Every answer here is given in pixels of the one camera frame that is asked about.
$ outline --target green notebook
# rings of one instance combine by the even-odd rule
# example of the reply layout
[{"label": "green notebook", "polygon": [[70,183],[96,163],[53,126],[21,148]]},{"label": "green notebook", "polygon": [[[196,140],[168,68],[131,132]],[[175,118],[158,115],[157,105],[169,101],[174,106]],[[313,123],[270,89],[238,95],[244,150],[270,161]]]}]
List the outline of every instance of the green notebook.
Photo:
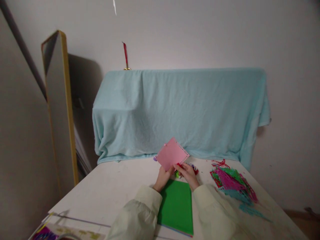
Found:
[{"label": "green notebook", "polygon": [[169,179],[161,191],[158,224],[193,235],[192,198],[189,184]]}]

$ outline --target white table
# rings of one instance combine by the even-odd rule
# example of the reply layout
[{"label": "white table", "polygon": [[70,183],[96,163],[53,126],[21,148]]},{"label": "white table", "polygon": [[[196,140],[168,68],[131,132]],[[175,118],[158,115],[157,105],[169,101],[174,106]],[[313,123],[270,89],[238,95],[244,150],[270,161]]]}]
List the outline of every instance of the white table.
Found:
[{"label": "white table", "polygon": [[[198,169],[200,183],[215,185],[211,178],[211,160],[189,157],[187,163],[193,163]],[[256,192],[260,204],[255,209],[271,219],[270,223],[257,216],[241,212],[240,202],[229,199],[231,205],[238,211],[243,222],[253,227],[253,233],[258,239],[286,239],[294,236],[296,239],[307,239],[301,230],[284,213],[268,193],[258,184],[251,174],[237,161],[226,160],[226,164],[237,169]],[[86,223],[66,218],[52,217],[51,223],[107,234],[119,210],[137,193],[141,185],[153,185],[157,179],[160,164],[147,159],[134,159],[99,164],[85,179],[72,189],[50,211],[67,217],[81,219],[97,224]],[[202,239],[198,210],[193,201],[193,239]],[[155,239],[184,240],[189,237],[163,226],[157,226]]]}]

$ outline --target hand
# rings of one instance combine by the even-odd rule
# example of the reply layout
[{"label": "hand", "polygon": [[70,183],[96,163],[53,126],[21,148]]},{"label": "hand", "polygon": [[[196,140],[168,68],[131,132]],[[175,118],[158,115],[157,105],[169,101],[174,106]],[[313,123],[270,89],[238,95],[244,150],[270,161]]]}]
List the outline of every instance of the hand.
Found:
[{"label": "hand", "polygon": [[182,176],[187,180],[187,182],[189,183],[190,189],[193,192],[194,190],[196,190],[197,187],[200,186],[196,174],[193,171],[193,167],[191,167],[190,165],[183,163],[181,167],[179,167],[178,165],[174,164],[173,165],[174,168],[176,170],[179,171],[179,173],[182,174]]},{"label": "hand", "polygon": [[153,189],[157,192],[161,192],[161,190],[164,188],[164,186],[167,184],[170,176],[174,173],[174,167],[171,166],[168,171],[164,170],[164,168],[161,166],[159,169],[159,174],[157,181],[155,185],[153,186]]}]

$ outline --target light blue blanket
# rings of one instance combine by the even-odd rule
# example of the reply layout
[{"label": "light blue blanket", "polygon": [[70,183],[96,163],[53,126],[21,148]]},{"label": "light blue blanket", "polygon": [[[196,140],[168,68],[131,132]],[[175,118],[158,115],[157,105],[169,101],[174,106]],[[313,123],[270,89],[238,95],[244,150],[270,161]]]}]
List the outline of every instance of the light blue blanket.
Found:
[{"label": "light blue blanket", "polygon": [[270,122],[261,69],[111,71],[93,104],[98,164],[151,157],[175,137],[192,156],[250,169],[258,126]]}]

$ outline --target pink card with holes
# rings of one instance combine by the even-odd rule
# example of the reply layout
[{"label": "pink card with holes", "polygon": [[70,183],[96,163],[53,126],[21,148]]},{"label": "pink card with holes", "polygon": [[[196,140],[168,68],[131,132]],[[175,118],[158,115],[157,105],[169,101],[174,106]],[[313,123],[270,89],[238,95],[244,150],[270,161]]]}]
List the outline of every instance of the pink card with holes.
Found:
[{"label": "pink card with holes", "polygon": [[173,137],[170,141],[163,145],[154,157],[163,168],[168,171],[173,164],[182,164],[190,155],[184,150],[183,147]]}]

